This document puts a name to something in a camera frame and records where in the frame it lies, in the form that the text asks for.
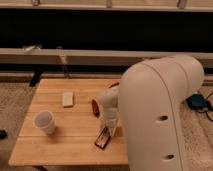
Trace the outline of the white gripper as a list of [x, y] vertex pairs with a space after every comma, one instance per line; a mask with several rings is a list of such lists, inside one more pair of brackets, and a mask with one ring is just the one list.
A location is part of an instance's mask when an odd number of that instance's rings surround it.
[[106, 112], [104, 111], [101, 114], [101, 118], [100, 118], [100, 127], [104, 128], [103, 132], [105, 136], [109, 136], [109, 128], [112, 128], [112, 133], [111, 136], [114, 137], [116, 135], [116, 131], [118, 129], [117, 126], [118, 123], [118, 116], [116, 112]]

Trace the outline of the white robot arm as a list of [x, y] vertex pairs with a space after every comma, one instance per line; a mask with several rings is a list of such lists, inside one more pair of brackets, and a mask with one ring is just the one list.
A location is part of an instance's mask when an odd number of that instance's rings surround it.
[[189, 171], [180, 104], [203, 81], [196, 58], [174, 55], [131, 66], [98, 95], [102, 121], [122, 122], [130, 171]]

